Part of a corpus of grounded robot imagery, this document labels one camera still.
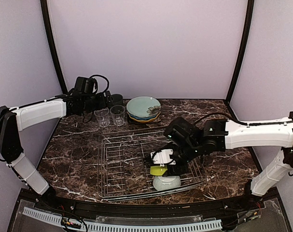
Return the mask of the grey mug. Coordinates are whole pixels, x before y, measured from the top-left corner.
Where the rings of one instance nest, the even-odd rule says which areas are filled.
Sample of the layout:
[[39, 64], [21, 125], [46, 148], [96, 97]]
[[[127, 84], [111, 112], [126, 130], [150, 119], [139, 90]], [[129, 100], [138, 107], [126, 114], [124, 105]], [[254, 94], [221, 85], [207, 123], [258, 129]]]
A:
[[112, 106], [123, 106], [123, 96], [121, 94], [112, 94]]

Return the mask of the clear glass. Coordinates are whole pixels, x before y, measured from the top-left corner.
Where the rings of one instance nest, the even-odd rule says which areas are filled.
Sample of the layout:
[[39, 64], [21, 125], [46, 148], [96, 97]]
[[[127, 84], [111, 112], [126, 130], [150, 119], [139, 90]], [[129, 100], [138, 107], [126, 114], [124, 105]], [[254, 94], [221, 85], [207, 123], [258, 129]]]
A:
[[100, 127], [107, 127], [110, 125], [110, 111], [108, 108], [94, 111], [94, 115]]
[[125, 123], [126, 109], [122, 105], [115, 105], [110, 109], [112, 121], [116, 126], [122, 126]]

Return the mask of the lime green bowl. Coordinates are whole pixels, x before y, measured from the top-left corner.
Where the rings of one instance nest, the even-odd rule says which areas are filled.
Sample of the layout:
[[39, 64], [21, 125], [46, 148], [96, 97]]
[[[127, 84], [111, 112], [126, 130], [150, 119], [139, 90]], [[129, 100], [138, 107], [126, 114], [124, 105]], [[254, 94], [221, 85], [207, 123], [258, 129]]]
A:
[[150, 174], [153, 176], [163, 176], [166, 171], [167, 171], [166, 166], [151, 166], [150, 167]]

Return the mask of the pale celadon ribbed bowl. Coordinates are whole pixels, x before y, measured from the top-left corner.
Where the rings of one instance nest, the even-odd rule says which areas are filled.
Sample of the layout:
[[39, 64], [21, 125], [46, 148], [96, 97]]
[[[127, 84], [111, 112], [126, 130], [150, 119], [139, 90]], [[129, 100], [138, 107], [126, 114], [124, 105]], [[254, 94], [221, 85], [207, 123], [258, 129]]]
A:
[[157, 191], [169, 190], [181, 186], [181, 179], [179, 176], [155, 176], [153, 179], [153, 187]]

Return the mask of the light green flower plate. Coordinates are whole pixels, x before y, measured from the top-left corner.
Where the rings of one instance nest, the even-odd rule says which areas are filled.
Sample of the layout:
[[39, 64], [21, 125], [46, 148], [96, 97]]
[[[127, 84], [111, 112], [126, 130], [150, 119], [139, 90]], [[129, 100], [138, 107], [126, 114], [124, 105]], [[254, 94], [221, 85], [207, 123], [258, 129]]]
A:
[[126, 105], [127, 111], [136, 117], [151, 117], [161, 111], [161, 103], [149, 96], [140, 96], [131, 99]]

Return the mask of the yellow dotted plate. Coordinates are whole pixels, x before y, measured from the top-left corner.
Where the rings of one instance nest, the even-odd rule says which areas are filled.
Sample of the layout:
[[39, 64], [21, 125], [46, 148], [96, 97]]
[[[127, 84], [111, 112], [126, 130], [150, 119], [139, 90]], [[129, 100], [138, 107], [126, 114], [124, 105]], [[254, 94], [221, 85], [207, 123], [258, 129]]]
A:
[[145, 124], [146, 123], [151, 123], [151, 122], [154, 122], [154, 121], [157, 120], [157, 118], [151, 118], [149, 120], [137, 120], [135, 118], [130, 118], [130, 117], [129, 117], [129, 119], [132, 120], [133, 122], [136, 122], [136, 123], [145, 123]]

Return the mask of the blue dotted plate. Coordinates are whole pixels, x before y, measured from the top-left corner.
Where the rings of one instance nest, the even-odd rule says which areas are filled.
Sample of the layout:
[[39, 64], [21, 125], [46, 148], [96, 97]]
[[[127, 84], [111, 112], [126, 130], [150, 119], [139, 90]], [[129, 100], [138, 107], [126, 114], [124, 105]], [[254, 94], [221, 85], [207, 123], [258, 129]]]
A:
[[154, 116], [149, 116], [149, 117], [137, 117], [137, 116], [134, 116], [134, 115], [132, 115], [132, 114], [130, 114], [130, 113], [127, 113], [128, 114], [128, 116], [130, 117], [130, 118], [135, 118], [135, 119], [137, 119], [137, 120], [149, 120], [149, 119], [151, 119], [151, 118], [158, 118], [159, 116], [160, 116], [160, 113], [158, 113], [158, 114], [156, 114], [156, 115], [154, 115]]

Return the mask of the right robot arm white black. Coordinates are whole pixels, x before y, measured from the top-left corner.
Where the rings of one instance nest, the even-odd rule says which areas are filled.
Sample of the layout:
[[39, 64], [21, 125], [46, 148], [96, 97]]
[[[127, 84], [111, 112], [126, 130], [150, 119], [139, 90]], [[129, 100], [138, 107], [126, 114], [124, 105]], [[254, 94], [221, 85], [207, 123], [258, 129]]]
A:
[[176, 145], [173, 157], [177, 164], [239, 147], [280, 147], [273, 161], [248, 182], [246, 195], [262, 197], [293, 170], [293, 111], [288, 117], [268, 121], [208, 120], [202, 129], [178, 117], [165, 129], [164, 136]]

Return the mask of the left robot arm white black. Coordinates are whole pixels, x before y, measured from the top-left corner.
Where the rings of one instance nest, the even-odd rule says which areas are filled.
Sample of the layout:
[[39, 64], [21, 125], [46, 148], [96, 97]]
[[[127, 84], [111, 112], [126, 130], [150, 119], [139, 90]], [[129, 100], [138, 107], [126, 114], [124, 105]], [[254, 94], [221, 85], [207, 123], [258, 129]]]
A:
[[108, 88], [98, 91], [95, 74], [77, 77], [74, 88], [68, 93], [50, 99], [8, 108], [0, 107], [0, 161], [5, 162], [15, 174], [41, 196], [54, 194], [43, 176], [26, 157], [19, 133], [29, 127], [66, 116], [92, 113], [112, 105]]

